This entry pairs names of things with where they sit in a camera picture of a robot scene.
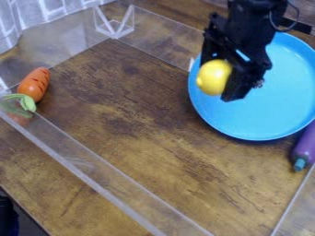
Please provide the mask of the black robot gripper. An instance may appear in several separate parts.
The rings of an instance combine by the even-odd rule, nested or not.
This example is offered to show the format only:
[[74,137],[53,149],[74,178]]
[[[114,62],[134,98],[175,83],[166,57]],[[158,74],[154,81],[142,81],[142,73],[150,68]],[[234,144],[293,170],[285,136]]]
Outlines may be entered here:
[[233,71],[221,99],[241,100],[252,89],[262,87],[265,73],[273,68],[266,47],[277,34],[265,10],[253,10],[234,3],[225,18],[210,14],[205,29],[201,64],[215,59],[229,60]]

